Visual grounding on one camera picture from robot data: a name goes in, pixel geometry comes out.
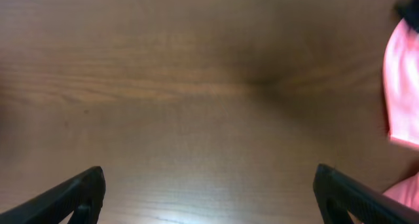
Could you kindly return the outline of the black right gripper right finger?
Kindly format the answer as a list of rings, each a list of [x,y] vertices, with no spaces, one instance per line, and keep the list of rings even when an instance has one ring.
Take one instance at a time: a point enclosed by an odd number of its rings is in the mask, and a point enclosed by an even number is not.
[[[418,222],[417,211],[377,193],[326,164],[318,165],[313,190],[325,224],[353,224],[352,216],[362,223]]]

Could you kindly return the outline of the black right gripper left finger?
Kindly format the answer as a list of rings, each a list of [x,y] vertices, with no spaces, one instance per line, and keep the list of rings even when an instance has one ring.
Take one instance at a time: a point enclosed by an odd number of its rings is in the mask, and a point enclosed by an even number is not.
[[[103,207],[105,178],[99,166],[93,166],[31,200],[1,214],[2,223],[93,224]]]

